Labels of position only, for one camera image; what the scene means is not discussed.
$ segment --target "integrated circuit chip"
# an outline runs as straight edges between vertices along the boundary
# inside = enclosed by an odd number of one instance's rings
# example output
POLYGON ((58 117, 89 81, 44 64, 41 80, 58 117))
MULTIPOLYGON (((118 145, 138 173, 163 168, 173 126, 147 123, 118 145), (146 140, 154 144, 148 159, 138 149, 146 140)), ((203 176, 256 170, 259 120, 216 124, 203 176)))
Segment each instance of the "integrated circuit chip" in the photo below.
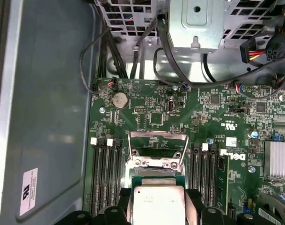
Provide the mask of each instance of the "integrated circuit chip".
POLYGON ((150 124, 162 124, 162 114, 152 113, 150 117, 150 124))
POLYGON ((257 102, 256 103, 256 112, 257 113, 265 113, 266 107, 267 107, 267 105, 265 102, 257 102))
POLYGON ((200 120, 198 120, 198 119, 193 119, 193 121, 192 121, 192 122, 193 122, 193 124, 194 124, 194 125, 199 125, 200 120))
POLYGON ((220 97, 218 94, 212 94, 210 96, 210 103, 211 105, 219 105, 220 103, 220 97))

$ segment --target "capacitor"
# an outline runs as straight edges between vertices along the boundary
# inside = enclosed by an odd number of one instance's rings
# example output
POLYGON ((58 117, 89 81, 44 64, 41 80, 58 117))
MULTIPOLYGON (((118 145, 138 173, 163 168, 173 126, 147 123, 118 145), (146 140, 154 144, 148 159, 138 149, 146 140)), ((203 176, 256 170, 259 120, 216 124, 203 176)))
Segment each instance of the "capacitor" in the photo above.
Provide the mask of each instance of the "capacitor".
POLYGON ((117 109, 124 109, 128 106, 129 99, 123 92, 117 92, 113 95, 111 101, 117 109))
POLYGON ((254 139, 257 139, 259 137, 259 134, 256 131, 251 131, 247 135, 249 138, 254 138, 254 139))
POLYGON ((281 181, 279 181, 279 180, 273 180, 273 181, 271 182, 271 185, 272 185, 272 186, 276 186, 276 187, 282 187, 282 186, 283 186, 283 183, 282 183, 281 181))
POLYGON ((249 210, 252 210, 252 209, 253 209, 253 200, 252 200, 251 198, 249 198, 249 199, 247 200, 247 208, 248 208, 249 210))
POLYGON ((207 141, 208 144, 213 144, 214 143, 214 139, 210 138, 210 137, 208 137, 206 141, 207 141))

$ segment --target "white sticker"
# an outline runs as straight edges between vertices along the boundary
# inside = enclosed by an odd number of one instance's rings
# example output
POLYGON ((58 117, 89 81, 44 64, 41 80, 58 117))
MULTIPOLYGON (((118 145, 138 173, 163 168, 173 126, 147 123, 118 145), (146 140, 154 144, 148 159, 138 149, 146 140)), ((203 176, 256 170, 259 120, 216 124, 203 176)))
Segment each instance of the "white sticker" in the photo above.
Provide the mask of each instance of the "white sticker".
POLYGON ((37 173, 38 168, 35 168, 33 170, 25 172, 22 178, 20 216, 24 215, 35 206, 37 173))
POLYGON ((264 210, 262 210, 261 208, 259 208, 259 215, 267 220, 269 220, 270 222, 276 224, 276 225, 281 225, 281 223, 276 220, 275 218, 273 218, 271 215, 269 215, 267 212, 265 212, 264 210))
POLYGON ((237 147, 237 138, 236 137, 227 137, 226 138, 227 147, 237 147))

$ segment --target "aluminum heatsink fin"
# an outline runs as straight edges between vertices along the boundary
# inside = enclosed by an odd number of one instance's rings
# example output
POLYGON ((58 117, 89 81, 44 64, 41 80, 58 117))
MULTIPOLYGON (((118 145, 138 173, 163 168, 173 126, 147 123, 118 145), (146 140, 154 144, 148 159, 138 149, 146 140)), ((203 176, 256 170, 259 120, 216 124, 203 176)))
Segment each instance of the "aluminum heatsink fin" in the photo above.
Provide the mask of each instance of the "aluminum heatsink fin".
POLYGON ((285 178, 285 142, 265 142, 264 175, 285 178))

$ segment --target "dell logo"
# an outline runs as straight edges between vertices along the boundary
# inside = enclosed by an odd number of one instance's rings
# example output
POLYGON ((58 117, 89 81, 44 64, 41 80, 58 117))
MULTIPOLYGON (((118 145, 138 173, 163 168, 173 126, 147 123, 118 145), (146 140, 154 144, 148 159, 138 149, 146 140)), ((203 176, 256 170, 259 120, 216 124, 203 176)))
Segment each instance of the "dell logo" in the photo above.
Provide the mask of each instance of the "dell logo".
POLYGON ((245 161, 246 155, 245 154, 238 154, 238 153, 228 153, 226 149, 220 149, 221 156, 229 156, 230 160, 241 160, 245 161))

